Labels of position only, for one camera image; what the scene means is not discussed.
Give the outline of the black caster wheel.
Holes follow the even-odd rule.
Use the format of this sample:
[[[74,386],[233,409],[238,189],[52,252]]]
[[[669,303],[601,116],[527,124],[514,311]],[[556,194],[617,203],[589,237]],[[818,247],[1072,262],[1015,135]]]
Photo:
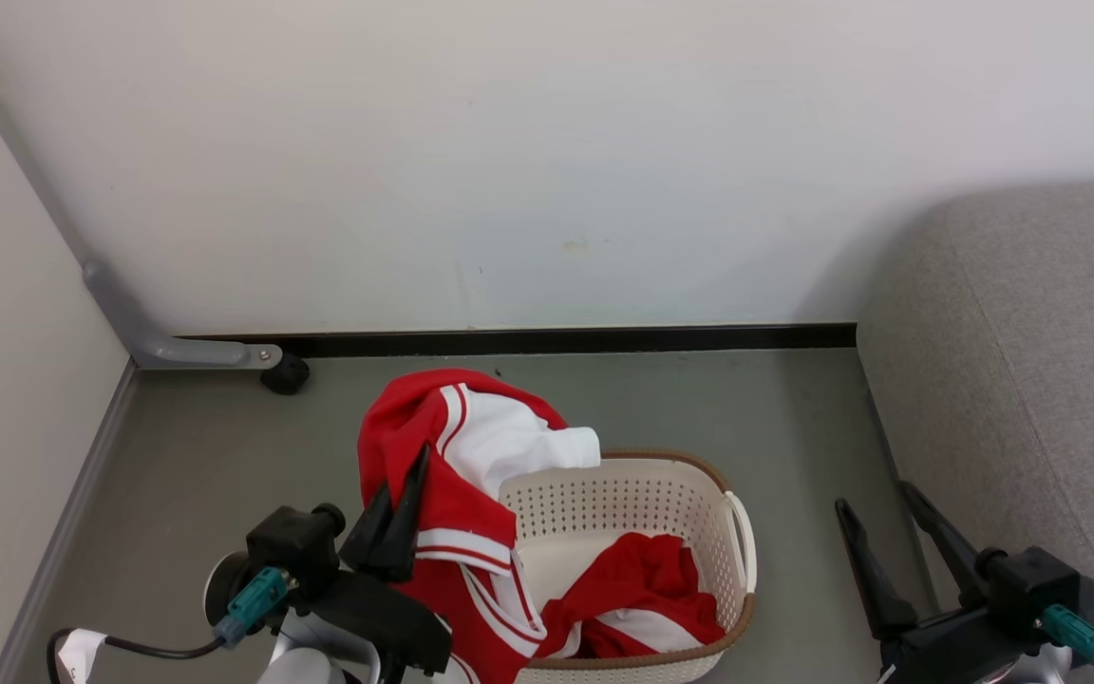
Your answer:
[[[307,385],[310,367],[294,353],[282,353],[279,362],[260,373],[261,386],[278,395],[296,395]]]

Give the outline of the grey metal partition foot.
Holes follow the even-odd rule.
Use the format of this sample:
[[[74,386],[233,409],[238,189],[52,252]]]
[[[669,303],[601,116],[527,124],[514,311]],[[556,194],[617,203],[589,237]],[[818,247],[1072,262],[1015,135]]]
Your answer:
[[[121,279],[100,260],[83,265],[83,282],[112,331],[144,370],[269,370],[286,353],[276,345],[186,339],[162,331]]]

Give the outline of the grey fabric sofa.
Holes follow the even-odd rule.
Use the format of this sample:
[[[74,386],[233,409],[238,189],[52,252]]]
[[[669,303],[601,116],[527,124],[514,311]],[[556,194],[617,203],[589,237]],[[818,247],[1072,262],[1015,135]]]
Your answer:
[[[857,351],[898,476],[1094,579],[1094,181],[978,192],[881,260]]]

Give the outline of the grey skirting strip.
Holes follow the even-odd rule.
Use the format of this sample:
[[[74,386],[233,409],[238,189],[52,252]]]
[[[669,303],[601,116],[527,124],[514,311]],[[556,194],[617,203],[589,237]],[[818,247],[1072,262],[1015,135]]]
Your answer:
[[[139,367],[127,362],[118,386],[105,409],[94,442],[80,469],[72,492],[66,499],[65,511],[49,538],[47,550],[42,558],[28,593],[18,612],[18,619],[9,633],[0,654],[0,684],[13,684],[22,663],[25,662],[30,644],[39,634],[39,624],[47,610],[49,598],[58,577],[65,571],[66,559],[77,540],[79,529],[85,520],[88,508],[94,501],[100,483],[110,460],[110,453],[121,433],[124,417],[133,402],[136,375]]]

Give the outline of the red garment with white stripes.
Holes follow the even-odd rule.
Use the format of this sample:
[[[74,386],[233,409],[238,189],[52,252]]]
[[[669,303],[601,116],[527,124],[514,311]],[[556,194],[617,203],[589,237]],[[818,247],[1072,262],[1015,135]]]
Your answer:
[[[726,636],[718,601],[699,588],[693,550],[672,534],[624,534],[539,614],[538,658],[660,656]]]

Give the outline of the cream perforated laundry basket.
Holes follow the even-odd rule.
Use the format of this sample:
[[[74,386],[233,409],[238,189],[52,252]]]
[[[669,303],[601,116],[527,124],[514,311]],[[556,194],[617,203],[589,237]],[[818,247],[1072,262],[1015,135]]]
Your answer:
[[[517,515],[517,553],[535,606],[563,598],[600,550],[626,533],[672,534],[693,550],[698,584],[726,636],[664,656],[535,659],[514,684],[691,684],[717,665],[754,618],[754,528],[738,495],[702,459],[668,450],[612,450],[600,467],[509,478],[500,502]]]

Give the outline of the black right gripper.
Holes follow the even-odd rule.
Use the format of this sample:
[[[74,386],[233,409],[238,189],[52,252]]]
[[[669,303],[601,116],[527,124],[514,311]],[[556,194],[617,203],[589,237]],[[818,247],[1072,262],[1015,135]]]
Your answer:
[[[872,637],[880,641],[877,684],[1064,684],[1072,651],[1000,631],[985,608],[985,583],[976,570],[978,550],[911,482],[898,482],[903,502],[928,534],[970,611],[917,621],[911,602],[891,583],[868,532],[845,498],[835,502],[848,561]]]

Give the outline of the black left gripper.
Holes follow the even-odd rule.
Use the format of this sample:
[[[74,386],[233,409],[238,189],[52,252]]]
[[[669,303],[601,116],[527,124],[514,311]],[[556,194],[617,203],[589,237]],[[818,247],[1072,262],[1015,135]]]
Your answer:
[[[451,629],[418,600],[383,583],[412,579],[430,460],[431,445],[424,443],[398,501],[383,484],[348,532],[338,556],[362,573],[338,570],[316,598],[292,602],[294,648],[321,651],[335,665],[366,666],[368,679],[446,673]]]

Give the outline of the black baseboard strip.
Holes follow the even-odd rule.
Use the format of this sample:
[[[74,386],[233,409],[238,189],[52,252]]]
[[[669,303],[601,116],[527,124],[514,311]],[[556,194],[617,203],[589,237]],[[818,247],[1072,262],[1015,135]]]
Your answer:
[[[856,323],[226,334],[224,341],[275,345],[301,358],[535,353],[688,353],[854,348]]]

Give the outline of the red and white jacket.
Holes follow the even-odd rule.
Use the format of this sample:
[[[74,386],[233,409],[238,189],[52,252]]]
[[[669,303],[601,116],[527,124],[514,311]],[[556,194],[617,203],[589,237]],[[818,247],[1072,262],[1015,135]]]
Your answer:
[[[400,590],[451,628],[435,684],[514,684],[547,631],[517,555],[517,515],[500,502],[500,486],[544,469],[598,466],[598,436],[499,378],[424,370],[392,380],[362,419],[362,501],[382,488],[398,499],[422,454],[414,571]]]

